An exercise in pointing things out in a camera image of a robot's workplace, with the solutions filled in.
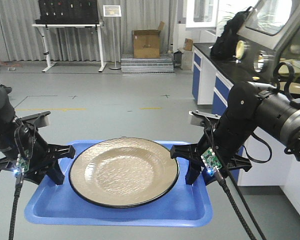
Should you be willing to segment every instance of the cardboard box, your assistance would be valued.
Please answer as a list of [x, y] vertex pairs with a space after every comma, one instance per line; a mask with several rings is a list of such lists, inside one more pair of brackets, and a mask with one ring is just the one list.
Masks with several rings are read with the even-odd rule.
[[184, 40], [183, 48], [186, 51], [192, 51], [192, 45], [194, 44], [194, 41], [192, 39], [186, 38]]
[[181, 66], [180, 68], [184, 71], [191, 70], [192, 66], [192, 51], [185, 50], [184, 48], [178, 48], [178, 50], [182, 53]]
[[157, 30], [134, 30], [133, 52], [135, 59], [157, 59], [160, 58], [160, 32], [165, 23], [160, 22]]

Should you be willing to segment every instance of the gray curtain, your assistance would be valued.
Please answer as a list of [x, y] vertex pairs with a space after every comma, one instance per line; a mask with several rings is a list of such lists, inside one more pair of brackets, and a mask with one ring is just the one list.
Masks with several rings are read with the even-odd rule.
[[[121, 6], [122, 17], [114, 19], [117, 56], [133, 54], [133, 30], [157, 29], [160, 21], [165, 22], [160, 52], [167, 52], [173, 42], [177, 0], [98, 0], [104, 59], [114, 61], [112, 20], [103, 17], [103, 5]], [[0, 0], [1, 61], [45, 59], [42, 38], [32, 27], [39, 17], [38, 0]], [[45, 35], [55, 61], [100, 61], [94, 28], [49, 28]]]

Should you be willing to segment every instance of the green circuit board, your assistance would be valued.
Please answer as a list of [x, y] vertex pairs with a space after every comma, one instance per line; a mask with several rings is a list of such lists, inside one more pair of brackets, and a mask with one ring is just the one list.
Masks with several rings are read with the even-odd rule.
[[204, 165], [206, 166], [207, 172], [212, 176], [214, 175], [214, 167], [218, 169], [222, 168], [222, 165], [217, 158], [215, 152], [209, 147], [201, 156]]
[[28, 159], [24, 159], [23, 157], [19, 158], [17, 161], [17, 166], [18, 169], [23, 169], [23, 172], [26, 173], [29, 171], [30, 168], [30, 161]]

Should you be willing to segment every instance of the yellow floor line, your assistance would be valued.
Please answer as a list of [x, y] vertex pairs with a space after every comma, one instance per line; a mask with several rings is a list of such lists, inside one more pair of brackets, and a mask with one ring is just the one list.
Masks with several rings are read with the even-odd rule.
[[84, 111], [87, 110], [84, 107], [81, 108], [17, 108], [16, 111], [62, 111], [62, 112], [67, 112], [67, 111]]
[[158, 110], [162, 109], [162, 107], [140, 107], [141, 110]]

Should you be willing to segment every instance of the window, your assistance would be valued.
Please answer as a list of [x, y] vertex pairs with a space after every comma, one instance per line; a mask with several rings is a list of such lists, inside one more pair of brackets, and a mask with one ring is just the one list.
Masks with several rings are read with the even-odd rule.
[[277, 34], [293, 13], [292, 0], [263, 0], [246, 22], [246, 27], [265, 33]]
[[217, 26], [218, 0], [184, 0], [187, 29], [215, 29]]

